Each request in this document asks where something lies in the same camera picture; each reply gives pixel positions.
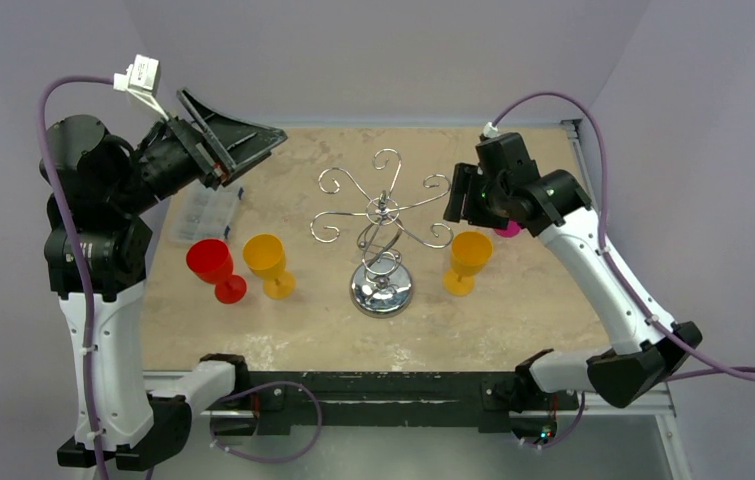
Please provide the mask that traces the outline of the red wine glass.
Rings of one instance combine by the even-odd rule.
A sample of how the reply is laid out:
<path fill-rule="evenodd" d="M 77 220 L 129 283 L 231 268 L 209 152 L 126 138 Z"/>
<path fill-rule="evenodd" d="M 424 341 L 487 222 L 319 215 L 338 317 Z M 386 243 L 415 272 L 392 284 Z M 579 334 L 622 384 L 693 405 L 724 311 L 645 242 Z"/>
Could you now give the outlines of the red wine glass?
<path fill-rule="evenodd" d="M 220 303 L 235 304 L 245 297 L 246 281 L 234 273 L 233 258 L 223 240 L 198 241 L 189 248 L 185 260 L 194 275 L 213 286 L 215 298 Z"/>

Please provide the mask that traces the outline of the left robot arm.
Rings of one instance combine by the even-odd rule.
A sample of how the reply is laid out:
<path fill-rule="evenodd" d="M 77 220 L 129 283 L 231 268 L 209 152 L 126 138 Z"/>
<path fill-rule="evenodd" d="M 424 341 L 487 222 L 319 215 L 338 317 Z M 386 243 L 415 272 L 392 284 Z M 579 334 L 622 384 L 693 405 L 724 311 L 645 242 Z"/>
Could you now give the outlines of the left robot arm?
<path fill-rule="evenodd" d="M 237 409 L 250 399 L 248 366 L 236 354 L 205 355 L 167 387 L 145 386 L 140 316 L 152 232 L 143 214 L 192 183 L 232 184 L 287 138 L 188 89 L 177 97 L 187 117 L 157 120 L 137 145 L 89 114 L 42 133 L 40 171 L 52 187 L 44 256 L 75 353 L 79 403 L 76 430 L 57 452 L 63 467 L 113 461 L 150 473 L 183 450 L 208 407 Z"/>

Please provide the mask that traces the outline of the orange wine glass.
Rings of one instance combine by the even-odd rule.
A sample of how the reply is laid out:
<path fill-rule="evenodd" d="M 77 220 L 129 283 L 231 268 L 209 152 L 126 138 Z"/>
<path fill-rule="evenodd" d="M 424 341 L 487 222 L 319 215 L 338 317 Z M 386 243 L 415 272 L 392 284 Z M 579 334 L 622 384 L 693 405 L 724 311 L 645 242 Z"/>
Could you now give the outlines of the orange wine glass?
<path fill-rule="evenodd" d="M 282 242 L 271 234 L 260 234 L 249 239 L 242 257 L 247 268 L 263 282 L 264 294 L 282 300 L 296 287 L 294 276 L 286 270 L 286 256 Z"/>
<path fill-rule="evenodd" d="M 490 239 L 479 232 L 456 235 L 450 245 L 449 269 L 442 277 L 443 288 L 451 295 L 465 296 L 475 287 L 475 276 L 487 265 L 493 253 Z"/>

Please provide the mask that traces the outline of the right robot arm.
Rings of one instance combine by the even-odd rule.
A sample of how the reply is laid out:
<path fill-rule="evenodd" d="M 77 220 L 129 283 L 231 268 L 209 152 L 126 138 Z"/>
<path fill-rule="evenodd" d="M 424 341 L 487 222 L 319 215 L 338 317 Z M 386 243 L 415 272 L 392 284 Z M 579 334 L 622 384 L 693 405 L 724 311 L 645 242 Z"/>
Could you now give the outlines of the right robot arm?
<path fill-rule="evenodd" d="M 558 391 L 598 394 L 624 408 L 668 380 L 702 342 L 693 322 L 661 307 L 601 230 L 600 215 L 576 178 L 540 173 L 517 132 L 482 136 L 477 164 L 454 168 L 443 218 L 501 229 L 511 221 L 538 239 L 566 268 L 601 321 L 609 347 L 545 349 L 515 368 L 508 399 L 521 412 Z"/>

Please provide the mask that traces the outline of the pink wine glass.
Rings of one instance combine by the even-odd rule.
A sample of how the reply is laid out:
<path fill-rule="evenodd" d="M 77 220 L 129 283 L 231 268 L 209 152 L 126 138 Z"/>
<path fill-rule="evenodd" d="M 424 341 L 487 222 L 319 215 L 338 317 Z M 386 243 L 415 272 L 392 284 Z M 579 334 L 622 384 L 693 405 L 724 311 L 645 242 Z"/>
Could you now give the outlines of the pink wine glass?
<path fill-rule="evenodd" d="M 522 232 L 522 227 L 514 221 L 509 221 L 502 229 L 494 229 L 494 233 L 502 238 L 513 238 Z"/>

